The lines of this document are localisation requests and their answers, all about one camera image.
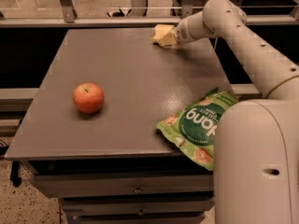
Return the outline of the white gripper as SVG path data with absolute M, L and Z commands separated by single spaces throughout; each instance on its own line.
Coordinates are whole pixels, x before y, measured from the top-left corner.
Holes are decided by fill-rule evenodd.
M 203 12 L 198 12 L 181 20 L 174 30 L 160 30 L 158 44 L 161 47 L 190 43 L 202 38 L 214 38 L 215 33 L 204 24 Z

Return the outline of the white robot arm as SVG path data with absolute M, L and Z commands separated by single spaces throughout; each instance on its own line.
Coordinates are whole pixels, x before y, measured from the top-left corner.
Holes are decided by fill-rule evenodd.
M 299 68 L 252 32 L 230 0 L 164 29 L 173 45 L 221 37 L 261 96 L 228 109 L 214 146 L 216 224 L 299 224 Z

